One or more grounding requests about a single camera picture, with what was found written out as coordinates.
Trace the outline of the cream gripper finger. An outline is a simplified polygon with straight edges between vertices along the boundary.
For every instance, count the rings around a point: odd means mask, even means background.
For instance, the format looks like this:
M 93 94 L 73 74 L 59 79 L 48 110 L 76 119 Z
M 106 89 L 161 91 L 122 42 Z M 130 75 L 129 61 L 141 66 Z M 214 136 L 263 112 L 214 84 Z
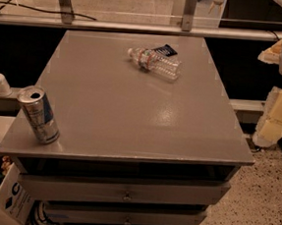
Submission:
M 263 115 L 254 129 L 253 142 L 261 147 L 270 147 L 282 138 L 282 89 L 274 86 L 267 95 Z
M 282 39 L 276 41 L 271 47 L 263 50 L 258 55 L 257 59 L 267 64 L 279 64 L 280 54 L 282 51 Z

